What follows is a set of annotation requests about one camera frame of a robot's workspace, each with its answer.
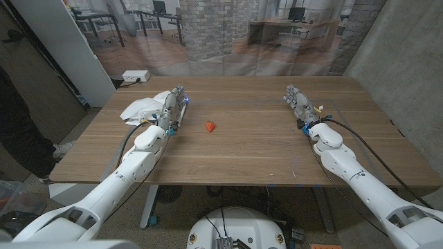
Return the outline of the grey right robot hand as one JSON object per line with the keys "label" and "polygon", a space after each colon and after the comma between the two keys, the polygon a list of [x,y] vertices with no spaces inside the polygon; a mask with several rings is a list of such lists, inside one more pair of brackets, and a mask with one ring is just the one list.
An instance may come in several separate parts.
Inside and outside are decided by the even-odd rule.
{"label": "grey right robot hand", "polygon": [[283,97],[283,100],[293,109],[298,129],[305,129],[307,131],[319,123],[320,118],[313,104],[294,85],[290,84],[287,86],[287,94]]}

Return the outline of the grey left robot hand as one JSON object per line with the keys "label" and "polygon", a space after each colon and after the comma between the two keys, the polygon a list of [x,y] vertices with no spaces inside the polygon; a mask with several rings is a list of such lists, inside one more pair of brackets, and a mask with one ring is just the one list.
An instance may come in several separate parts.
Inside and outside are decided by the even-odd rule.
{"label": "grey left robot hand", "polygon": [[162,111],[157,118],[157,126],[171,136],[180,127],[188,103],[185,89],[179,84],[166,96]]}

